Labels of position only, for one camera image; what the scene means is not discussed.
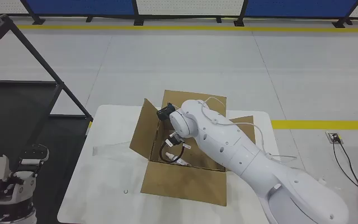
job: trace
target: blue wall panel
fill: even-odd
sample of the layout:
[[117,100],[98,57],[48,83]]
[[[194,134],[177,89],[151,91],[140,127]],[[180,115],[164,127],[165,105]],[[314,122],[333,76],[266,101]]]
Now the blue wall panel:
[[133,15],[131,0],[27,0],[38,14]]
[[248,0],[247,16],[342,17],[356,0]]

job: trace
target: yellow stripe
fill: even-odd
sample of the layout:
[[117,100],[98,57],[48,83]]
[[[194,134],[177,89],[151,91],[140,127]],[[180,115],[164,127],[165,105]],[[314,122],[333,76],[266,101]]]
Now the yellow stripe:
[[272,120],[274,129],[358,130],[358,120]]
[[32,30],[209,30],[209,31],[264,31],[264,32],[358,32],[358,28],[312,27],[235,27],[235,26],[98,26],[98,25],[18,25]]

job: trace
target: open cardboard box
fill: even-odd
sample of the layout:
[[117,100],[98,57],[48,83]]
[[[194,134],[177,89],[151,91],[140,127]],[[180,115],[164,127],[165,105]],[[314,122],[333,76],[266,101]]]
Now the open cardboard box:
[[[206,100],[207,94],[178,92],[165,90],[162,108],[170,102],[178,107],[186,100]],[[226,97],[214,96],[224,103]],[[209,100],[211,110],[226,116],[226,110],[220,102]],[[253,116],[231,119],[232,122],[253,123]],[[251,125],[239,125],[240,129],[255,143],[255,132]],[[144,99],[144,104],[130,142],[130,148],[149,160],[140,192],[167,197],[196,200],[226,206],[227,180],[225,167],[216,163],[200,150],[193,138],[185,139],[191,149],[185,149],[182,159],[192,166],[167,164],[159,158],[162,143],[173,132],[169,121],[162,122],[157,117],[157,109]],[[163,149],[174,155],[179,155],[181,145]]]

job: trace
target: electrical outlet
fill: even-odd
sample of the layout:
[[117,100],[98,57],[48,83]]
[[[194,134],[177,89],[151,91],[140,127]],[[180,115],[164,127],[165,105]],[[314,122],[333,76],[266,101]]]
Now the electrical outlet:
[[340,140],[341,140],[341,144],[343,144],[343,139],[338,132],[326,132],[326,136],[327,136],[330,144],[333,144],[333,135],[334,134],[338,135],[338,138],[340,138]]

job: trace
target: floor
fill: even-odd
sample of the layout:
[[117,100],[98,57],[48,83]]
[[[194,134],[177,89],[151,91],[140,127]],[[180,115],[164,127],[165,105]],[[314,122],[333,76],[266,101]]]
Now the floor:
[[[16,24],[30,24],[14,18]],[[84,19],[50,18],[50,24]],[[94,19],[94,25],[133,21]],[[145,25],[213,25],[212,20],[146,21]],[[232,21],[223,20],[224,26]],[[329,21],[247,20],[246,26],[332,27]],[[267,112],[272,120],[358,120],[358,33],[186,30],[23,30],[57,74],[95,115],[102,104],[161,105],[165,89],[228,97],[230,110]],[[13,34],[0,41],[0,80],[51,80]],[[53,113],[79,113],[61,95]],[[358,223],[358,188],[335,162],[326,130],[275,130],[288,165],[305,169],[347,203]],[[358,167],[357,130],[339,130]],[[341,149],[338,160],[348,172]]]

